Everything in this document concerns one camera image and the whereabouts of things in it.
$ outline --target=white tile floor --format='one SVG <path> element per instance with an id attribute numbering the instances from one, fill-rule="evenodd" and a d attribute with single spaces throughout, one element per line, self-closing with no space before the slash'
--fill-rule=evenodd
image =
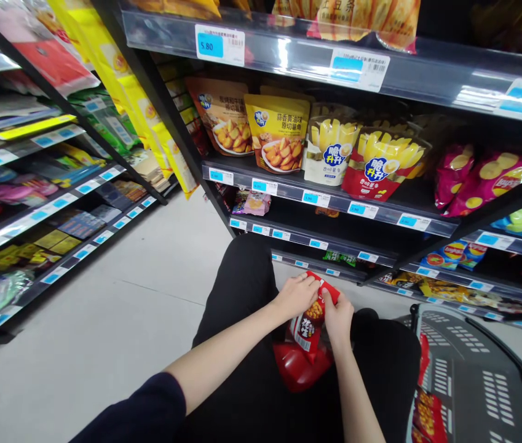
<path id="1" fill-rule="evenodd" d="M 0 442 L 64 442 L 186 352 L 231 237 L 198 190 L 144 217 L 0 346 Z M 299 273 L 275 264 L 277 284 Z M 381 317 L 409 299 L 335 284 Z M 522 330 L 485 324 L 522 358 Z"/>

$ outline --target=hand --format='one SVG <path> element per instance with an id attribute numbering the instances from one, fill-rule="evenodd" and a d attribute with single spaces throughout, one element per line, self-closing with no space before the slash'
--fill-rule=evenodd
<path id="1" fill-rule="evenodd" d="M 288 278 L 281 292 L 270 303 L 283 316 L 283 322 L 305 312 L 318 299 L 320 281 L 303 273 Z"/>
<path id="2" fill-rule="evenodd" d="M 351 320 L 355 312 L 353 305 L 342 292 L 336 305 L 333 304 L 333 299 L 326 288 L 322 289 L 321 295 L 324 299 L 324 321 L 333 351 L 337 352 L 345 346 L 350 349 Z"/>

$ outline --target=person's left hand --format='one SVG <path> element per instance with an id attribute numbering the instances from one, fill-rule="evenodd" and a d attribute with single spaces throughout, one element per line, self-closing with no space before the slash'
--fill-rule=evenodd
<path id="1" fill-rule="evenodd" d="M 308 310 L 318 299 L 320 280 L 309 277 L 307 273 L 287 279 L 281 292 L 270 305 L 283 316 L 283 322 L 299 316 Z"/>

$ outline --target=navy sleeve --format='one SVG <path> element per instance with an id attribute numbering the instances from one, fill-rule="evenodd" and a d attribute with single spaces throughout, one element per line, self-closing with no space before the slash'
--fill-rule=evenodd
<path id="1" fill-rule="evenodd" d="M 158 373 L 127 400 L 105 409 L 71 443 L 172 442 L 185 413 L 185 396 L 175 377 Z"/>

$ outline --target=black pants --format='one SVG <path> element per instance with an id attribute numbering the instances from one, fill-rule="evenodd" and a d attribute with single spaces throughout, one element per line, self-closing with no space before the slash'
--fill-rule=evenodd
<path id="1" fill-rule="evenodd" d="M 277 294 L 271 251 L 263 237 L 236 237 L 224 254 L 193 346 L 246 318 Z M 342 441 L 336 368 L 333 365 L 307 391 L 290 393 L 272 348 L 273 339 L 282 339 L 284 333 L 285 328 L 279 328 L 250 351 L 187 417 L 177 441 Z M 421 358 L 416 336 L 399 322 L 355 317 L 351 339 L 386 442 L 405 442 Z"/>

